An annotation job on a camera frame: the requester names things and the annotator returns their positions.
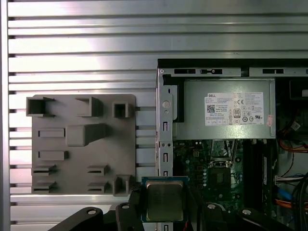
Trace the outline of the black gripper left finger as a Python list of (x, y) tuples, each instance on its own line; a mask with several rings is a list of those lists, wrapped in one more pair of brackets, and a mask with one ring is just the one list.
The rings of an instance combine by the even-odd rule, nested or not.
[(85, 207), (51, 231), (142, 231), (141, 211), (144, 203), (144, 190), (140, 184), (132, 188), (127, 202), (104, 213), (98, 207)]

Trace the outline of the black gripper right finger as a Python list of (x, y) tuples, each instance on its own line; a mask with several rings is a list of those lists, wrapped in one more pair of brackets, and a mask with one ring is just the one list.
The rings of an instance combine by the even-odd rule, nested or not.
[(189, 221), (194, 231), (290, 231), (291, 228), (252, 208), (228, 213), (222, 205), (205, 202), (189, 187)]

